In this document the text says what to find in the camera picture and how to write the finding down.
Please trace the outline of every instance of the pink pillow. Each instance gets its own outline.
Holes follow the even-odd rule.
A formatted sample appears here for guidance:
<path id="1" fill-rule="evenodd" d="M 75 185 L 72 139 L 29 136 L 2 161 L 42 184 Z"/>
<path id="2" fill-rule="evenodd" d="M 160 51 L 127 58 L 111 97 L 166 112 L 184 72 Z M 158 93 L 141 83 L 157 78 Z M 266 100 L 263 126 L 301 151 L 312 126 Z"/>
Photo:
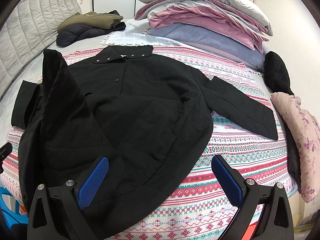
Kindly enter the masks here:
<path id="1" fill-rule="evenodd" d="M 277 92 L 271 101 L 288 125 L 300 157 L 301 196 L 306 203 L 320 189 L 320 128 L 309 111 L 300 108 L 301 98 Z"/>

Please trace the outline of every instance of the gray quilted headboard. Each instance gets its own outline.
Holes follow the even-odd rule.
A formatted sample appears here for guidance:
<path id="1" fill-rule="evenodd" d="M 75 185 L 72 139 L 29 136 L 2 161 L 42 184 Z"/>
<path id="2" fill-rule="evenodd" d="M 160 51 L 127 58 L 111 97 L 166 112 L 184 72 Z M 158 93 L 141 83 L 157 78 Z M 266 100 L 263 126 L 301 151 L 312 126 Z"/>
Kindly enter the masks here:
<path id="1" fill-rule="evenodd" d="M 81 13 L 76 0 L 22 0 L 0 30 L 0 98 L 23 67 L 56 41 L 57 27 Z"/>

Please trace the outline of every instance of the jacket collar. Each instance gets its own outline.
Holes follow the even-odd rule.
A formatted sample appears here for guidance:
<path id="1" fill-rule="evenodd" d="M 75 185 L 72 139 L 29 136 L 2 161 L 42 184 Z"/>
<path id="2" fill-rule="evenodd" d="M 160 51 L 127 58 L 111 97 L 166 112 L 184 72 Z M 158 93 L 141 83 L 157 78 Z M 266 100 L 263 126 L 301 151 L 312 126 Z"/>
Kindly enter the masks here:
<path id="1" fill-rule="evenodd" d="M 152 54 L 153 46 L 107 46 L 92 58 L 93 63 L 101 64 L 120 58 L 146 58 Z"/>

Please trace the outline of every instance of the bed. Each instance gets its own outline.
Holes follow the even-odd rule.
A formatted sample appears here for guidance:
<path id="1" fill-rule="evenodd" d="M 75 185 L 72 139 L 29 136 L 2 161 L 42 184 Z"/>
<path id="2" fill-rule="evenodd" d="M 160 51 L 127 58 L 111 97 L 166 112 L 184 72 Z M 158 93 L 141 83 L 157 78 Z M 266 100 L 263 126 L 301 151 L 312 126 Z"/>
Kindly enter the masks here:
<path id="1" fill-rule="evenodd" d="M 212 113 L 214 124 L 211 139 L 194 168 L 179 187 L 156 210 L 129 229 L 110 239 L 217 239 L 236 212 L 226 198 L 211 171 L 210 161 L 221 154 L 232 168 L 259 184 L 273 186 L 281 182 L 290 197 L 297 191 L 286 164 L 286 140 L 283 121 L 270 103 L 271 91 L 262 75 L 237 63 L 179 41 L 148 34 L 148 21 L 126 20 L 123 32 L 113 32 L 60 48 L 55 42 L 48 46 L 64 56 L 68 65 L 92 57 L 108 45 L 153 45 L 153 53 L 171 57 L 200 69 L 208 78 L 218 76 L 233 84 L 249 97 L 274 111 L 278 141 L 255 135 Z M 3 185 L 22 202 L 19 188 L 18 147 L 23 130 L 11 127 L 11 113 L 22 80 L 41 82 L 43 55 L 32 58 L 13 79 L 0 101 L 1 144 L 12 143 L 13 152 L 4 162 L 1 175 Z M 259 219 L 261 206 L 257 207 L 252 223 Z"/>

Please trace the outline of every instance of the blue plastic object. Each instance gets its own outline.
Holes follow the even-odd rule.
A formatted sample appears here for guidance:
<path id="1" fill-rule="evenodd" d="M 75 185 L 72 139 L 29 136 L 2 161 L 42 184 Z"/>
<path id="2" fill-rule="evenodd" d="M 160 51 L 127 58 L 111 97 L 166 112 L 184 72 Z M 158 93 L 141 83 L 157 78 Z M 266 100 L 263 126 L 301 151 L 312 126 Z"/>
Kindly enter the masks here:
<path id="1" fill-rule="evenodd" d="M 78 206 L 81 210 L 89 206 L 109 170 L 109 161 L 103 157 L 78 192 Z"/>
<path id="2" fill-rule="evenodd" d="M 12 195 L 7 189 L 5 189 L 4 187 L 0 187 L 0 206 L 7 226 L 11 228 L 15 224 L 27 224 L 28 217 L 19 214 L 19 202 L 16 200 L 15 212 L 12 212 L 4 203 L 2 195 Z"/>
<path id="3" fill-rule="evenodd" d="M 240 207 L 244 197 L 242 190 L 217 156 L 212 158 L 211 168 L 231 205 Z"/>

